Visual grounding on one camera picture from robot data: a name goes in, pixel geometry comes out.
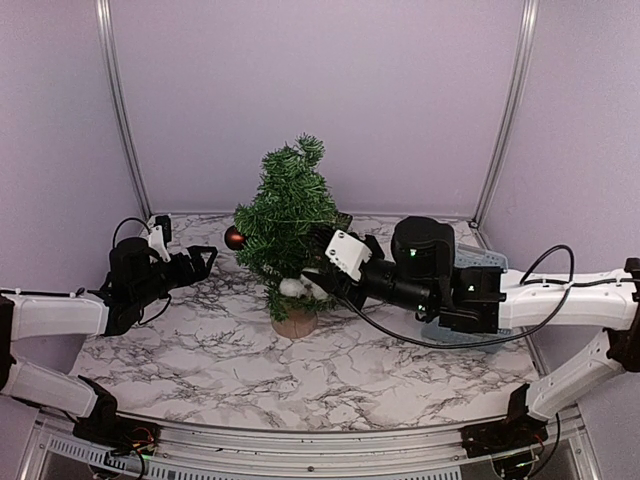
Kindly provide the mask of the white grey small ornament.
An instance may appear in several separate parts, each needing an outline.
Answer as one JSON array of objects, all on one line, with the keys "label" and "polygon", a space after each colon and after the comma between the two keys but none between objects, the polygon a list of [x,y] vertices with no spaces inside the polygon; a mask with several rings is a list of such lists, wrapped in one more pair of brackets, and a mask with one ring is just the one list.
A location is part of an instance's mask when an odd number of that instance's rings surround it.
[{"label": "white grey small ornament", "polygon": [[319,285],[310,280],[306,273],[319,274],[317,268],[305,268],[298,278],[283,278],[279,284],[279,292],[289,298],[314,298],[327,300],[329,295]]}]

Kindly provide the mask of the light blue perforated basket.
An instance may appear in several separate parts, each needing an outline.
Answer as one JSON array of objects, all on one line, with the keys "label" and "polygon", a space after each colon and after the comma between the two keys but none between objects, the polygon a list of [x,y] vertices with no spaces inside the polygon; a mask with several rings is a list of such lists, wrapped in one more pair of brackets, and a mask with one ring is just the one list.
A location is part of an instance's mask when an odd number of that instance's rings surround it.
[{"label": "light blue perforated basket", "polygon": [[457,244],[452,279],[455,311],[424,322],[422,339],[459,351],[498,352],[511,336],[510,329],[498,325],[498,306],[506,299],[500,280],[507,270],[504,255]]}]

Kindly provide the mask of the small green christmas tree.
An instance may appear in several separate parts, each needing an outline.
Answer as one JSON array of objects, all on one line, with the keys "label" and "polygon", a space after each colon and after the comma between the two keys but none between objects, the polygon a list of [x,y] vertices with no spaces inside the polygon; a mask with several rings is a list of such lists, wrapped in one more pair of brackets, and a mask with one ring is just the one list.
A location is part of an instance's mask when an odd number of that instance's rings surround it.
[{"label": "small green christmas tree", "polygon": [[247,237],[245,247],[234,251],[236,260],[265,287],[271,325],[288,339],[310,335],[318,314],[334,306],[329,297],[319,301],[279,292],[283,278],[298,278],[305,268],[320,265],[310,249],[309,231],[319,225],[337,227],[340,211],[318,171],[324,154],[323,142],[306,133],[266,153],[257,193],[234,212],[233,225]]}]

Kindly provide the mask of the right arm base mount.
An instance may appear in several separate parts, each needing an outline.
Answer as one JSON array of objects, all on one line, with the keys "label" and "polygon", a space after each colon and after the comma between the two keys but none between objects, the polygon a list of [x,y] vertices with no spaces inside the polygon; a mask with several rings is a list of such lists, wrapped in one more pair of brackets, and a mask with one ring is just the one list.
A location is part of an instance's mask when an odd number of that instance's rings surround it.
[{"label": "right arm base mount", "polygon": [[460,429],[462,448],[469,458],[529,447],[548,439],[548,421],[530,415],[526,404],[529,388],[524,384],[511,393],[505,418]]}]

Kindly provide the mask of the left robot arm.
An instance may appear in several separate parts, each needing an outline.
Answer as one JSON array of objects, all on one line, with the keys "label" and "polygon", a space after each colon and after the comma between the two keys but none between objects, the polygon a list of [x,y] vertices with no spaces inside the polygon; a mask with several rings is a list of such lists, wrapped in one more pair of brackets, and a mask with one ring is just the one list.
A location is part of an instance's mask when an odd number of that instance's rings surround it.
[{"label": "left robot arm", "polygon": [[87,418],[86,426],[106,445],[125,438],[116,401],[96,383],[70,369],[83,340],[116,337],[148,322],[157,301],[176,289],[207,279],[217,250],[190,246],[170,254],[163,242],[140,237],[118,242],[109,253],[104,284],[85,293],[1,294],[1,393]]}]

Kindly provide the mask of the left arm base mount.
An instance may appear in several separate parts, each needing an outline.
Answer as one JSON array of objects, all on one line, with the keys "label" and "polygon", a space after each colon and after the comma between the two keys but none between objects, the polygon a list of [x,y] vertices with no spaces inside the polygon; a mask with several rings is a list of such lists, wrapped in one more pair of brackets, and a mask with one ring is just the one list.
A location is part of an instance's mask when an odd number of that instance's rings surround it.
[{"label": "left arm base mount", "polygon": [[79,376],[97,395],[93,410],[88,417],[77,416],[73,435],[77,438],[113,447],[120,452],[125,449],[154,449],[160,427],[152,422],[125,418],[117,414],[116,398],[87,377]]}]

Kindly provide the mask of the copper bauble ornament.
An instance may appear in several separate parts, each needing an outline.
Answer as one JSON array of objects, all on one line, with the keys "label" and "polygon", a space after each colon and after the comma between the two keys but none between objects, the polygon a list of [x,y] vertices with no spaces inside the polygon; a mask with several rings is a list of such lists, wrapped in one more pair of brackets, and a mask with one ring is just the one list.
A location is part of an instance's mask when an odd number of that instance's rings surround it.
[{"label": "copper bauble ornament", "polygon": [[235,225],[231,225],[224,234],[224,243],[232,251],[241,251],[246,245],[247,237]]}]

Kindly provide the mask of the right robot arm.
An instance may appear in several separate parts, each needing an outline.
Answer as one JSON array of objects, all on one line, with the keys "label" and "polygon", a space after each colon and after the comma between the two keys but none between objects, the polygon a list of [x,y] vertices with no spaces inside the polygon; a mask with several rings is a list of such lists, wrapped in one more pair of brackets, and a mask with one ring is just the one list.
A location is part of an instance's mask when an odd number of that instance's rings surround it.
[{"label": "right robot arm", "polygon": [[321,261],[308,278],[355,314],[370,299],[402,308],[444,336],[438,350],[490,349],[538,334],[589,332],[593,339],[537,381],[517,388],[495,430],[506,448],[529,437],[606,380],[639,368],[639,262],[596,274],[544,275],[500,265],[463,265],[453,228],[410,216],[390,247],[321,224],[310,232]]}]

